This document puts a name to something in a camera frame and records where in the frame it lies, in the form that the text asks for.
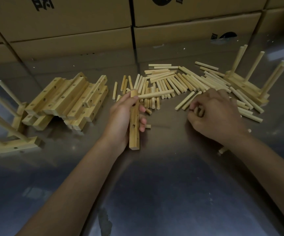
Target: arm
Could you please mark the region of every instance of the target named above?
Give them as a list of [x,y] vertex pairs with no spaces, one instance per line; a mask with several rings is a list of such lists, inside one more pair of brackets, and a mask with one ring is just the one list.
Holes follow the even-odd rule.
[[[130,107],[137,99],[128,93],[114,104],[101,138],[17,236],[80,234],[109,171],[128,144]],[[145,112],[145,108],[140,106],[140,111]],[[141,117],[140,131],[145,130],[145,124]]]
[[[202,118],[193,111],[199,105],[205,109]],[[284,214],[284,159],[248,133],[236,99],[229,99],[224,90],[209,89],[195,97],[190,110],[188,120],[193,128],[241,159]]]

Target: metal table surface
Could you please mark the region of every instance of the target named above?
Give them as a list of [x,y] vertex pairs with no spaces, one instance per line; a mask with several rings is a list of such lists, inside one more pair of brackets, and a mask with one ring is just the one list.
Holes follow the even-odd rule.
[[[26,76],[10,77],[10,70],[0,69],[0,78],[27,102],[54,77],[71,79],[79,71],[90,82],[107,75],[109,87],[95,121],[82,132],[68,129],[55,118],[42,132],[27,129],[28,136],[43,140],[41,150],[0,155],[0,235],[15,235],[100,137],[114,103],[115,81],[121,83],[123,75],[135,81],[149,63],[172,63],[199,73],[194,64],[199,61],[225,72],[249,38],[27,61],[31,74]],[[266,55],[250,79],[259,87],[284,58],[284,35],[252,38],[237,73],[245,76],[262,50]],[[284,74],[269,93],[263,123],[244,121],[254,136],[284,158]],[[7,98],[1,89],[0,94]],[[242,162],[230,152],[218,155],[221,146],[195,132],[186,111],[174,110],[186,96],[161,100],[161,109],[147,117],[152,129],[140,135],[139,151],[126,149],[117,159],[83,235],[284,235],[282,213]],[[11,122],[1,106],[0,115]],[[0,129],[0,137],[5,136]]]

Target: forearm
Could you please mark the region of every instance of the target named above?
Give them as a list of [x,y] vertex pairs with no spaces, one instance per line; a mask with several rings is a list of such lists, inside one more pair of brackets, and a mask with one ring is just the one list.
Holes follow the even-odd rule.
[[97,141],[18,235],[79,235],[117,156]]
[[284,214],[284,159],[252,136],[227,146],[248,167]]

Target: right hand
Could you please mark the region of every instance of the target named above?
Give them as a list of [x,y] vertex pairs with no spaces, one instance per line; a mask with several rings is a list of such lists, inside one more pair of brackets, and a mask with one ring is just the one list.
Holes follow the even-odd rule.
[[[236,102],[236,99],[229,98],[225,90],[210,88],[193,99],[188,120],[199,133],[227,146],[232,141],[249,135]],[[193,111],[199,106],[203,106],[205,110],[203,117],[198,117]]]

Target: black logo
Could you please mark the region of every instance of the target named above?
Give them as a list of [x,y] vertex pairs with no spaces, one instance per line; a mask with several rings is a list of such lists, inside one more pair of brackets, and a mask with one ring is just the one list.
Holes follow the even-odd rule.
[[170,3],[171,0],[152,0],[158,6],[165,6]]

